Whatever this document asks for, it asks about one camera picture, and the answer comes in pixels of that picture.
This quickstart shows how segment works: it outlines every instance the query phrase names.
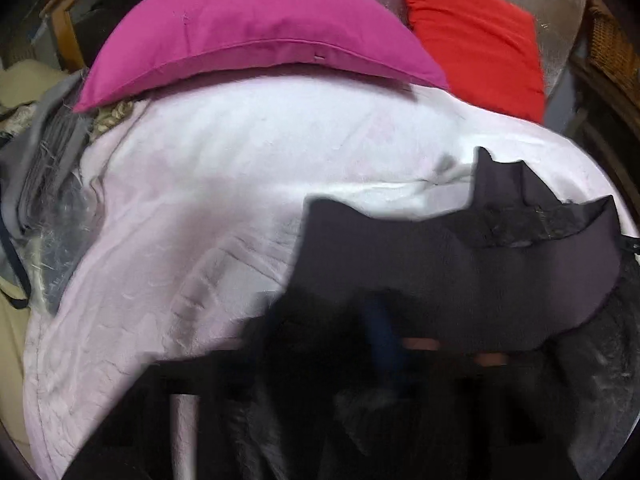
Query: wicker basket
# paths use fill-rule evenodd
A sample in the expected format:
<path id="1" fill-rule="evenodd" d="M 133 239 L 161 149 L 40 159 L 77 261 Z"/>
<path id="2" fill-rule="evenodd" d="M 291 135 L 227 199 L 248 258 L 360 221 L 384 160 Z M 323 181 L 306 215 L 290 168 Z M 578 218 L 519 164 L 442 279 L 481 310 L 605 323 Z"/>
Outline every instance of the wicker basket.
<path id="1" fill-rule="evenodd" d="M 589 61 L 640 108 L 640 57 L 600 0 L 591 1 L 593 37 Z"/>

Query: white bed sheet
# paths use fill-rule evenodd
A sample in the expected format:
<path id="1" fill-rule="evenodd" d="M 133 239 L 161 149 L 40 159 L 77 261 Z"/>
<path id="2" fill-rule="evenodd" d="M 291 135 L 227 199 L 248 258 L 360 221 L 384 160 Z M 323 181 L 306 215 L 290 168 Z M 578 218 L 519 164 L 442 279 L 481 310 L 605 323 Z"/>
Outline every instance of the white bed sheet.
<path id="1" fill-rule="evenodd" d="M 104 225 L 58 315 L 34 313 L 24 354 L 27 430 L 44 480 L 73 455 L 141 366 L 204 352 L 286 283 L 303 201 L 377 215 L 465 205 L 476 146 L 523 159 L 563 200 L 617 192 L 571 141 L 437 89 L 315 67 L 218 73 L 136 104 L 82 158 Z M 175 461 L 190 478 L 188 410 Z"/>

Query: orange object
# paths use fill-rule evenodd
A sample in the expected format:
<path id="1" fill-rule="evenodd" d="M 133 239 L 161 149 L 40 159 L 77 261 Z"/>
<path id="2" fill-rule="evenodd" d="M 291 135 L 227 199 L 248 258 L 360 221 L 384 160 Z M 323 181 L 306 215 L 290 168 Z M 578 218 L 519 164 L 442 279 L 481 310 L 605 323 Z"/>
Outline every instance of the orange object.
<path id="1" fill-rule="evenodd" d="M 541 123 L 545 84 L 534 18 L 504 0 L 405 0 L 409 24 L 451 93 Z"/>

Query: pillowcase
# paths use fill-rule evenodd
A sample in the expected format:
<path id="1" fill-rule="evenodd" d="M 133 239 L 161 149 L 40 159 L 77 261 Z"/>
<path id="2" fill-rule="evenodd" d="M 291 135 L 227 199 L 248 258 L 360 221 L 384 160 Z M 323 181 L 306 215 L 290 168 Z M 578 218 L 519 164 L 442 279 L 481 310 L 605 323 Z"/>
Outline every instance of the pillowcase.
<path id="1" fill-rule="evenodd" d="M 409 24 L 447 73 L 453 95 L 535 123 L 545 84 L 535 21 L 503 0 L 406 0 Z"/>
<path id="2" fill-rule="evenodd" d="M 105 42 L 74 110 L 201 72 L 285 63 L 448 88 L 411 31 L 375 0 L 143 0 Z"/>

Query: magenta pillow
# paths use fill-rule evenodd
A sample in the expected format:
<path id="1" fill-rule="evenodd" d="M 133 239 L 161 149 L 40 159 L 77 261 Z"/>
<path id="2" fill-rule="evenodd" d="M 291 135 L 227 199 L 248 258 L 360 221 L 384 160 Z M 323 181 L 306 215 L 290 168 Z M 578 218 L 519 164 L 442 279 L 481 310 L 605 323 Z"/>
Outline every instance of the magenta pillow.
<path id="1" fill-rule="evenodd" d="M 197 73 L 285 63 L 448 88 L 420 41 L 376 0 L 143 0 L 102 47 L 75 110 Z"/>

